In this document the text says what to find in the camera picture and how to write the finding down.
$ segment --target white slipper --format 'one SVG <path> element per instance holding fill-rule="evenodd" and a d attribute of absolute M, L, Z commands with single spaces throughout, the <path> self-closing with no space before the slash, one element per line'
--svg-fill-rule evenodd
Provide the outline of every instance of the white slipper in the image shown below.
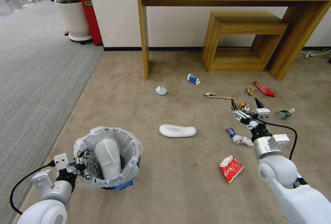
<path fill-rule="evenodd" d="M 182 138 L 194 136 L 197 133 L 197 129 L 193 126 L 182 127 L 170 124 L 163 124 L 159 126 L 159 132 L 165 137 Z"/>

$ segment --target white flower pot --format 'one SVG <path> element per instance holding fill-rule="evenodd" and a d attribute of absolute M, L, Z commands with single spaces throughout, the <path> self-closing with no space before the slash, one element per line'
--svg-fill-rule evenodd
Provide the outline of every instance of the white flower pot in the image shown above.
<path fill-rule="evenodd" d="M 55 0 L 55 3 L 59 7 L 70 39 L 73 41 L 92 39 L 82 3 L 65 3 L 66 1 L 67 0 Z"/>

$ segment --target red snack bag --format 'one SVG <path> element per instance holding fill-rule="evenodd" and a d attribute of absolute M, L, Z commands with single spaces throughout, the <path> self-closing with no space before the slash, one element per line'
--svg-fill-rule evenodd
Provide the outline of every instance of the red snack bag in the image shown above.
<path fill-rule="evenodd" d="M 220 163 L 220 168 L 228 183 L 231 183 L 232 180 L 242 171 L 244 166 L 231 155 L 223 159 Z"/>

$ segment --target wooden stool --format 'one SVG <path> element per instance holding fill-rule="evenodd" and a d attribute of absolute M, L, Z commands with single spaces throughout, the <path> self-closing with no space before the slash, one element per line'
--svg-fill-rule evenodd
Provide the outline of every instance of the wooden stool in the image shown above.
<path fill-rule="evenodd" d="M 287 23 L 267 11 L 212 11 L 202 52 L 209 72 L 261 72 Z M 217 48 L 221 34 L 256 34 L 250 48 Z"/>

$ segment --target black cable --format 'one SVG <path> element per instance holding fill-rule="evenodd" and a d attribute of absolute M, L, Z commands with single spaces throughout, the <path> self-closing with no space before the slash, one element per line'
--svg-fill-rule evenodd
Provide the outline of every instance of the black cable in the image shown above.
<path fill-rule="evenodd" d="M 281 127 L 281 128 L 287 128 L 287 129 L 290 129 L 290 130 L 292 130 L 294 132 L 295 138 L 294 138 L 292 150 L 291 150 L 290 156 L 289 156 L 289 160 L 292 160 L 292 155 L 293 155 L 293 152 L 294 152 L 294 149 L 295 149 L 295 145 L 297 144 L 297 139 L 298 139 L 298 133 L 296 132 L 296 130 L 294 128 L 289 127 L 289 126 L 273 124 L 273 123 L 270 123 L 270 122 L 265 122 L 265 121 L 260 120 L 260 119 L 257 119 L 257 120 L 260 121 L 260 122 L 263 122 L 264 124 L 268 124 L 268 125 L 271 125 L 271 126 L 277 126 L 277 127 Z"/>
<path fill-rule="evenodd" d="M 22 215 L 23 213 L 15 207 L 14 205 L 14 202 L 13 202 L 13 196 L 14 196 L 14 192 L 17 188 L 17 186 L 20 185 L 20 183 L 22 183 L 26 178 L 28 178 L 29 176 L 31 176 L 32 174 L 36 173 L 37 171 L 41 170 L 41 169 L 44 169 L 45 167 L 54 167 L 55 166 L 55 162 L 54 160 L 52 160 L 51 162 L 49 162 L 47 165 L 44 165 L 36 170 L 34 170 L 33 172 L 29 173 L 28 175 L 26 175 L 25 177 L 23 177 L 20 181 L 18 181 L 18 183 L 14 186 L 14 188 L 11 190 L 11 193 L 10 193 L 10 197 L 9 197 L 9 202 L 10 202 L 10 206 L 13 208 L 13 210 L 15 210 L 15 212 L 19 213 L 20 215 Z"/>

